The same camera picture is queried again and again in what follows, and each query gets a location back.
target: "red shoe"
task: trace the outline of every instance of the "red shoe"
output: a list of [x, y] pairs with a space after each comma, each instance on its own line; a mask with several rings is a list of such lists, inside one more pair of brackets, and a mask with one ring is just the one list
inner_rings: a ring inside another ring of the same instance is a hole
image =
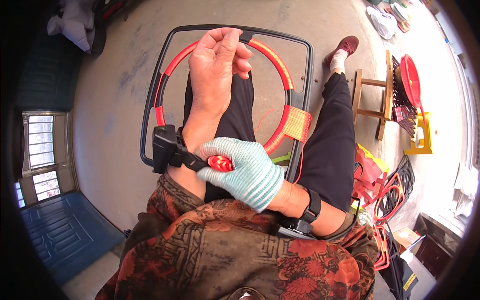
[[325, 56], [324, 63], [327, 65], [327, 67], [330, 67], [330, 63], [332, 62], [333, 55], [335, 52], [339, 49], [345, 50], [348, 55], [347, 58], [352, 55], [358, 48], [359, 46], [359, 39], [356, 36], [347, 36], [343, 38], [340, 43], [338, 43], [338, 46], [330, 52], [327, 56]]

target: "light blue knit glove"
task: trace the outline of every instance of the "light blue knit glove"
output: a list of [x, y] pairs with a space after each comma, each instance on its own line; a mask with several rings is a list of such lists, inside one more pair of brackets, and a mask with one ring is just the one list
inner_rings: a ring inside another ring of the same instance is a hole
[[207, 167], [198, 171], [197, 176], [225, 189], [257, 212], [266, 209], [282, 187], [282, 167], [273, 164], [259, 143], [217, 137], [201, 145], [197, 152], [203, 157], [220, 155], [231, 159], [233, 171]]

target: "finger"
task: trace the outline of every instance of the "finger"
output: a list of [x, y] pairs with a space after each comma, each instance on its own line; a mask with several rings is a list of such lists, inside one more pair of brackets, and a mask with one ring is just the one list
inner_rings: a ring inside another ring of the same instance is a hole
[[228, 159], [232, 159], [232, 153], [236, 149], [237, 139], [228, 137], [217, 137], [205, 144], [200, 145], [195, 154], [199, 155], [203, 159], [207, 159], [211, 156], [225, 156]]
[[227, 172], [220, 172], [209, 167], [205, 167], [197, 172], [198, 178], [221, 188], [225, 188], [223, 179], [226, 175]]
[[216, 62], [220, 65], [231, 65], [235, 52], [237, 51], [237, 44], [239, 42], [239, 32], [238, 30], [232, 29], [223, 40], [220, 42], [220, 48], [218, 48], [218, 53], [216, 55]]
[[222, 27], [222, 28], [216, 28], [207, 31], [204, 36], [200, 39], [200, 41], [197, 44], [196, 49], [213, 49], [215, 47], [215, 44], [218, 41], [223, 40], [224, 36], [226, 36], [230, 31], [235, 30], [241, 35], [243, 31], [240, 29], [236, 28], [230, 28], [230, 27]]
[[235, 74], [237, 74], [238, 72], [241, 72], [241, 70], [237, 67], [237, 64], [236, 64], [236, 63], [233, 63], [233, 64], [232, 64], [232, 74], [235, 75]]
[[252, 66], [248, 62], [248, 60], [239, 58], [238, 56], [235, 55], [233, 58], [233, 62], [237, 64], [237, 67], [244, 72], [249, 72], [252, 70]]
[[242, 42], [239, 42], [237, 44], [237, 51], [235, 54], [243, 59], [249, 59], [253, 55], [253, 53], [250, 50], [248, 50], [247, 46]]
[[[220, 49], [220, 42], [217, 42], [213, 47], [213, 51], [215, 52], [215, 54], [218, 53], [218, 49]], [[243, 44], [242, 42], [238, 42], [237, 50], [235, 51], [235, 56], [238, 56], [244, 59], [249, 59], [252, 57], [252, 55], [253, 53], [250, 50], [248, 50], [245, 44]]]
[[232, 74], [238, 74], [241, 79], [249, 78], [248, 72], [240, 70], [236, 63], [232, 64]]

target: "brown floral shirt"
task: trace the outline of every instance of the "brown floral shirt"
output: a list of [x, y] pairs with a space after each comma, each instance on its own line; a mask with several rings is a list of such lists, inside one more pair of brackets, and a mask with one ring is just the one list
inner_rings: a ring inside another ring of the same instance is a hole
[[[352, 220], [347, 214], [337, 232]], [[373, 298], [370, 226], [357, 222], [326, 242], [269, 235], [273, 222], [238, 200], [205, 203], [162, 175], [96, 299]]]

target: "right hand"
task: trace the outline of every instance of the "right hand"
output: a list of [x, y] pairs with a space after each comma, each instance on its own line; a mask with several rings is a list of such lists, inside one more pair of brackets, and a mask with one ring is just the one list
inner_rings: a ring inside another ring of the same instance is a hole
[[203, 159], [217, 155], [229, 158], [233, 171], [205, 167], [197, 172], [197, 177], [225, 189], [257, 212], [266, 209], [282, 187], [283, 168], [274, 165], [257, 142], [218, 137], [200, 145], [196, 153]]
[[217, 28], [198, 42], [188, 59], [193, 91], [191, 114], [201, 112], [205, 118], [221, 118], [230, 104], [233, 74], [249, 77], [252, 52], [239, 42], [241, 34], [240, 29]]

